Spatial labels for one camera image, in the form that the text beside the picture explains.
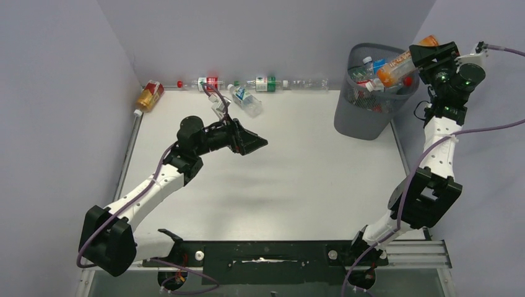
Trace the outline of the orange juice bottle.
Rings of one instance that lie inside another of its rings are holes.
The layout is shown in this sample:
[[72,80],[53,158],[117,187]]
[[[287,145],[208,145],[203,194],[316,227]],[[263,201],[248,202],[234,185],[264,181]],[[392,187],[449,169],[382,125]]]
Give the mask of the orange juice bottle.
[[377,71],[374,78],[379,78],[385,87],[390,87],[410,76],[414,71],[415,65],[412,62],[412,55],[410,50],[407,50],[392,61],[387,62]]

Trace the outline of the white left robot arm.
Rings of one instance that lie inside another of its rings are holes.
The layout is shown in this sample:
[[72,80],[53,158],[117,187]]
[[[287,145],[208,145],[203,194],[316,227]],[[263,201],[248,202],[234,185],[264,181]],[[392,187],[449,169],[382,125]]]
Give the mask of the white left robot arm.
[[203,167],[202,156],[228,148],[240,155],[250,154],[268,144],[245,129],[237,118],[205,126],[201,118],[181,121],[176,141],[163,153],[155,171],[140,185],[106,207],[93,206],[85,214],[77,265],[82,259],[117,277],[131,264],[171,254],[182,239],[166,229],[151,236],[137,236],[141,222],[168,196],[187,186]]

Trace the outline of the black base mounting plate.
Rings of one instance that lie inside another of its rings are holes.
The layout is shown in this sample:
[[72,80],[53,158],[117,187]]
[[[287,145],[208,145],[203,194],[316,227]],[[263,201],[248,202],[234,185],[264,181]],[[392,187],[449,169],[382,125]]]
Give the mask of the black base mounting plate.
[[369,289],[375,270],[389,263],[385,251],[372,248],[359,233],[347,240],[299,241],[190,241],[167,230],[166,251],[144,258],[160,272],[158,282],[170,291],[182,291],[189,276],[203,285],[337,284],[347,280]]

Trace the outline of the clear bottle blue label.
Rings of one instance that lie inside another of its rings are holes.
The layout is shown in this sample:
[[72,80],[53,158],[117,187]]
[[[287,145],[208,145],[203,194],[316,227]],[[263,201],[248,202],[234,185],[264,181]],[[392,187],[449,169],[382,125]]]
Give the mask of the clear bottle blue label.
[[385,59],[373,60],[371,56],[362,59],[363,66],[368,75],[374,76],[386,64]]

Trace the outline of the grey mesh waste bin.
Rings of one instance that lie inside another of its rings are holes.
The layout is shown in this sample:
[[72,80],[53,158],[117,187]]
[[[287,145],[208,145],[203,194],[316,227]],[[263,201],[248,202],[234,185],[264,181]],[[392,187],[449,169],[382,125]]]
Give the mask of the grey mesh waste bin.
[[349,53],[339,100],[334,115],[334,128],[344,136],[362,140],[376,139],[404,104],[419,88],[417,72],[410,75],[412,83],[396,93],[370,92],[351,78],[353,71],[363,66],[363,59],[390,61],[403,49],[376,43],[359,43]]

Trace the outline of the amber tea bottle red label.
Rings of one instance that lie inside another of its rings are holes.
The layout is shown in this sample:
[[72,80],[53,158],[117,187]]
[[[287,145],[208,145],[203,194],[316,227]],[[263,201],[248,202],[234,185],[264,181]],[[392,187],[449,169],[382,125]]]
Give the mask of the amber tea bottle red label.
[[149,113],[158,103],[165,91],[164,86],[157,81],[150,80],[144,87],[135,103],[134,115],[140,117],[144,113]]

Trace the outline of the green tea label bottle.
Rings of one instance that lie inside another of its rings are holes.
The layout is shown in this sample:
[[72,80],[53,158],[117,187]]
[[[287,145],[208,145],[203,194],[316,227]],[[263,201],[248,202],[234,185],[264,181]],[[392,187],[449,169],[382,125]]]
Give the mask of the green tea label bottle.
[[368,81],[370,79],[370,74],[364,67],[352,67],[348,70],[349,77],[356,83],[363,81]]

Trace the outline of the red cap bottle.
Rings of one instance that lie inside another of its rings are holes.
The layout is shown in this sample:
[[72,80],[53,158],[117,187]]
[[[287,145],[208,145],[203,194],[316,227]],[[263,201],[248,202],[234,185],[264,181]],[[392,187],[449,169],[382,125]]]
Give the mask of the red cap bottle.
[[180,90],[192,91],[192,92],[211,92],[213,86],[217,90],[222,90],[225,87],[224,81],[220,80],[216,76],[209,77],[198,77],[196,80],[192,81],[182,81],[179,80],[176,83],[176,87]]

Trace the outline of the crushed bottle white blue label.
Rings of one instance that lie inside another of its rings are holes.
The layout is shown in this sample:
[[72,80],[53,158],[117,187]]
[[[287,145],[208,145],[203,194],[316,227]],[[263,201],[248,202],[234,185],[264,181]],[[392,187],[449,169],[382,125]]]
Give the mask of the crushed bottle white blue label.
[[258,117],[263,112],[262,103],[247,89],[239,85],[228,85],[232,101],[251,118]]

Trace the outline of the red label bottle blue picture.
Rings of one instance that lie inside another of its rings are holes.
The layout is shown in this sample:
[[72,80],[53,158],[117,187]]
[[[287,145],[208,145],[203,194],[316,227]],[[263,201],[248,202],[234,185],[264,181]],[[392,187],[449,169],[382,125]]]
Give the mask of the red label bottle blue picture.
[[367,80],[365,82],[358,83],[359,86],[365,87],[369,92],[385,92],[385,93],[398,93],[404,87],[410,87],[412,85],[412,78],[405,77],[398,83],[390,87],[385,87],[384,84],[379,80],[379,78],[374,78]]

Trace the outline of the green cap bottle at wall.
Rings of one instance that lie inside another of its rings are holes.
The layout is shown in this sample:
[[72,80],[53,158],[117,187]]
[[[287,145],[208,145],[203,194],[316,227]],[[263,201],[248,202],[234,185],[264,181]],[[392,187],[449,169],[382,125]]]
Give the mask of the green cap bottle at wall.
[[250,92],[277,93],[289,87],[287,80],[277,80],[274,76],[259,76],[246,82],[234,81],[234,86],[241,86]]

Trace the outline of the crushed clear bottle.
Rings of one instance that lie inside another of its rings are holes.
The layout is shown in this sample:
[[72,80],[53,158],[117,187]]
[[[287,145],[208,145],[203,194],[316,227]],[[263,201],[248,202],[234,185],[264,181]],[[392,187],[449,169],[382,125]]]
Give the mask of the crushed clear bottle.
[[326,79],[283,80],[282,86],[284,89],[293,91],[329,90],[328,80]]

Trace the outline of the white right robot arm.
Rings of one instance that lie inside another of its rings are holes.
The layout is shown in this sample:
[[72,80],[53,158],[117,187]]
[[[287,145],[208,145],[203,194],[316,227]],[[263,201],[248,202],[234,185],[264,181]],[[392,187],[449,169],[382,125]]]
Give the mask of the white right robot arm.
[[361,229],[348,247],[356,264],[385,258],[386,246],[408,231],[435,226],[462,193],[453,171],[455,138],[463,133],[471,93],[486,77],[488,44],[480,41],[465,55],[453,41],[412,45],[409,53],[430,97],[424,108],[423,153],[395,188],[386,214]]

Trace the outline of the aluminium frame rail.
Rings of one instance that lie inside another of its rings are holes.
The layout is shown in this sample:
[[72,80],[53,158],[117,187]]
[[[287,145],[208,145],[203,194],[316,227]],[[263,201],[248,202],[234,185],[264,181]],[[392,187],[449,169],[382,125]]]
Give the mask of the aluminium frame rail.
[[381,269],[450,269],[444,241],[392,241],[386,247],[388,265]]

